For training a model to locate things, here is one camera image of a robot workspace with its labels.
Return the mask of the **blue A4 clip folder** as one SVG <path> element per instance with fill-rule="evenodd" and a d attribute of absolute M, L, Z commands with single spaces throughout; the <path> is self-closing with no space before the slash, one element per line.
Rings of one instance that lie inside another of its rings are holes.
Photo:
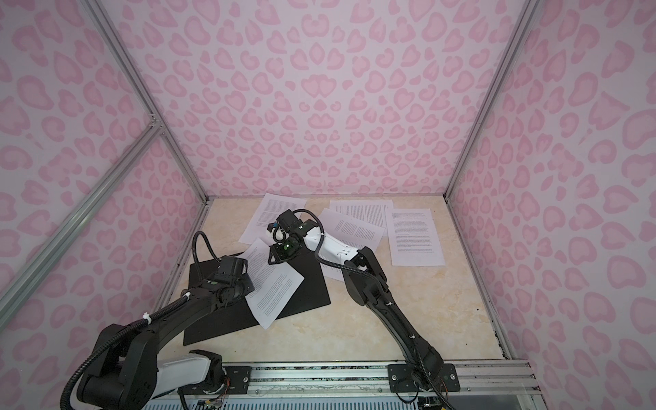
<path fill-rule="evenodd" d="M 261 326 L 331 304 L 326 280 L 314 253 L 306 249 L 292 260 L 268 264 L 269 247 L 256 240 L 240 255 L 248 261 L 247 274 L 255 290 L 244 300 L 200 319 L 184 332 L 184 346 Z"/>

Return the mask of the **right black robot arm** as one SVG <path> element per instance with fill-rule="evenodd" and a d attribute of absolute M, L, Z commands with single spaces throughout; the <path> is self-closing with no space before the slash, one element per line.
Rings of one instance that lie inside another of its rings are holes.
<path fill-rule="evenodd" d="M 306 250 L 313 254 L 318 263 L 339 269 L 354 302 L 370 309 L 393 336 L 411 368 L 411 379 L 415 385 L 423 391 L 437 389 L 444 360 L 414 329 L 397 305 L 384 271 L 371 249 L 358 249 L 345 244 L 321 232 L 319 227 L 308 221 L 287 232 L 272 223 L 268 232 L 274 241 L 270 251 L 273 261 L 288 261 Z"/>

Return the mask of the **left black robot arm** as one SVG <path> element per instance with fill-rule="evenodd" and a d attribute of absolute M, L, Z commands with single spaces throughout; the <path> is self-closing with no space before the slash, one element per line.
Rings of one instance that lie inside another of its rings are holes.
<path fill-rule="evenodd" d="M 172 360 L 159 360 L 158 355 L 190 326 L 252 293 L 247 269 L 245 259 L 225 256 L 212 276 L 175 302 L 127 326 L 103 329 L 92 353 L 65 384 L 60 408 L 70 409 L 78 400 L 102 409 L 141 409 L 151 399 L 186 386 L 209 393 L 227 391 L 220 355 L 205 350 Z"/>

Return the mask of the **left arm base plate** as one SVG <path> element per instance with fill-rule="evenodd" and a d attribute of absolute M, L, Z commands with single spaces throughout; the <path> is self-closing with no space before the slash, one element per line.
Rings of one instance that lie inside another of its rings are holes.
<path fill-rule="evenodd" d="M 181 388 L 188 396 L 245 395 L 249 388 L 252 367 L 217 367 L 198 384 L 188 384 Z"/>

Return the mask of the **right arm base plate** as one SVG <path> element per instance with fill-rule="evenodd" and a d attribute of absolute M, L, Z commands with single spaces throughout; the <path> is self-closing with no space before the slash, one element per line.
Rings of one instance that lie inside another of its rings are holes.
<path fill-rule="evenodd" d="M 388 372 L 389 389 L 392 393 L 417 393 L 429 391 L 431 385 L 420 366 L 406 363 L 390 364 Z M 461 384 L 454 364 L 445 363 L 439 373 L 432 373 L 432 383 L 441 393 L 461 391 Z"/>

